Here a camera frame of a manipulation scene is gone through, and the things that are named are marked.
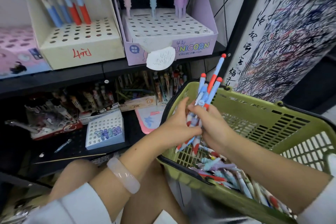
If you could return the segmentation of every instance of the bracelet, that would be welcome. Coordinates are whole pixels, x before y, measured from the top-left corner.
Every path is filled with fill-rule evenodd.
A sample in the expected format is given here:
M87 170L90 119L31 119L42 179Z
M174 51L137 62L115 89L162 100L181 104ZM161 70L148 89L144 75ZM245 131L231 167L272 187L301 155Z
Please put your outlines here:
M116 157L107 162L107 167L115 174L123 186L132 194L138 192L140 183Z

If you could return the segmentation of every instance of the leg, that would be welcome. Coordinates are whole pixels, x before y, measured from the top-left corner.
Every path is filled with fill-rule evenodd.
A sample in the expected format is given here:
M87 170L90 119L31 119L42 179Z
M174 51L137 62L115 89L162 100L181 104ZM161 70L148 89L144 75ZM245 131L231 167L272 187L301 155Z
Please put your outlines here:
M162 210L178 224L189 223L169 188L161 165L154 160L141 181L139 191L125 205L121 224L152 224Z
M64 197L90 181L99 173L100 169L85 159L72 161L62 171L49 195L48 202Z

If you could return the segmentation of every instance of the left hand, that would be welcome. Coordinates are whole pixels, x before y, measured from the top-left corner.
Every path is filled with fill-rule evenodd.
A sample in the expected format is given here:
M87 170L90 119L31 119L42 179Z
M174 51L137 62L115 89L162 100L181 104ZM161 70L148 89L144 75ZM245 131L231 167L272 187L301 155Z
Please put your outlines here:
M202 129L199 126L189 128L186 124L186 105L188 97L184 98L178 105L174 115L164 124L150 133L159 141L162 150L169 149L184 143L193 136L200 135Z

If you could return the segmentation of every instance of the hand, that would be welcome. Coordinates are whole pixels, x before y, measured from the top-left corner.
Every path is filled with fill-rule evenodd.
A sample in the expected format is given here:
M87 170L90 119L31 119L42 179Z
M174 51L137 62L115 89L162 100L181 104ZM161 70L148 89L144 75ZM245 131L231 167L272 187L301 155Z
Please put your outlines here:
M160 141L159 144L162 150L177 146L202 133L202 129L199 126L189 128L186 124L186 105L188 99L188 97L184 98L179 103L174 115L150 133L150 135L154 136L155 140Z
M188 109L202 120L204 128L202 137L214 151L223 152L230 138L237 135L213 105L210 105L208 111L206 111L204 108L191 103L188 105Z

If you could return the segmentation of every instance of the pink box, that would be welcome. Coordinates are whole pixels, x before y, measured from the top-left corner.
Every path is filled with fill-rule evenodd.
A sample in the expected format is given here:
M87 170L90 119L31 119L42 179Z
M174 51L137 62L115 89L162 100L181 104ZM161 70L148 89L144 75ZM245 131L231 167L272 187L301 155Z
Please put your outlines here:
M31 27L0 28L0 79L51 70Z
M130 39L129 29L126 30L124 28L125 20L122 21L120 11L119 9L117 9L118 5L116 0L114 0L114 5L117 10L117 18L120 26L121 36L125 48L128 65L132 66L132 65L145 64L148 52L145 51L140 44L132 43L126 40ZM186 35L181 35L180 37L177 35L176 39L174 39L171 43L171 46L174 47L176 50L175 60L211 55L213 52L218 31L215 20L213 18L213 13L211 10L209 0L195 0L191 12L191 17L195 19L197 22L201 23L201 25L204 25L205 27L213 31L213 34L207 36L200 35L191 38L186 38Z

